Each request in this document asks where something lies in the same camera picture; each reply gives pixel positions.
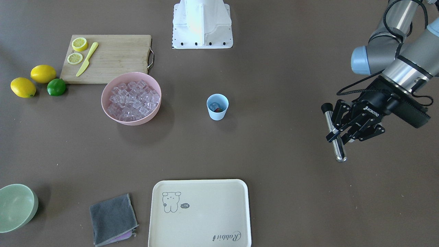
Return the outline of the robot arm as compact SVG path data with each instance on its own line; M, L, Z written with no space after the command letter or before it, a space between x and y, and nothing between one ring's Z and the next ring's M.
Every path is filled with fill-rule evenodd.
M422 0L389 0L377 29L366 46L354 49L351 69L373 78L365 89L351 90L352 83L337 92L338 96L358 93L350 102L325 103L328 142L342 144L365 141L385 132L383 117L394 114L414 128L425 125L430 116L430 102L419 103L416 92L438 76L438 20L428 22Z

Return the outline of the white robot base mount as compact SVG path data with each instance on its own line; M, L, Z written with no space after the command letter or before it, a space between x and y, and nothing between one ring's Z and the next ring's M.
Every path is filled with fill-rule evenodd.
M181 0L173 10L173 49L233 47L230 6L224 1Z

